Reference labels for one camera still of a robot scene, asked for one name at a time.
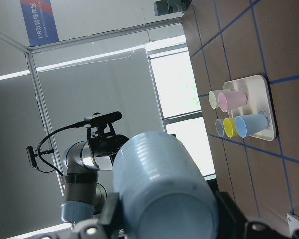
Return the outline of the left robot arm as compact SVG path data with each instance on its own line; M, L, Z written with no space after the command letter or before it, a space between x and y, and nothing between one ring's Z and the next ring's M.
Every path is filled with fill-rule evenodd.
M65 152L67 173L62 177L65 184L61 219L76 224L99 214L107 192L98 183L99 171L113 170L114 159L121 147L129 140L116 134L111 124L97 126L93 132L87 129L87 140L78 142Z

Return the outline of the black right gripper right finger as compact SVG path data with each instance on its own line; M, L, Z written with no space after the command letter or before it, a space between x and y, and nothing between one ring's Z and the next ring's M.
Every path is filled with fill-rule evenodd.
M286 239L260 221L248 220L227 192L215 193L219 209L218 239Z

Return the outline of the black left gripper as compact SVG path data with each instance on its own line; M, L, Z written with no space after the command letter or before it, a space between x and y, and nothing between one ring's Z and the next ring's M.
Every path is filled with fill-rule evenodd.
M126 136L116 134L112 124L104 124L87 129L87 143L90 149L93 169L111 171L115 157L121 147L129 140Z

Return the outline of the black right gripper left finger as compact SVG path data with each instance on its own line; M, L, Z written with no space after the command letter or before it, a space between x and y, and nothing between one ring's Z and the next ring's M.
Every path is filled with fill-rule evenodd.
M69 201L61 205L61 218L76 223L66 239L119 239L122 227L122 206L119 193L109 193L97 219L88 219L92 206L87 203Z

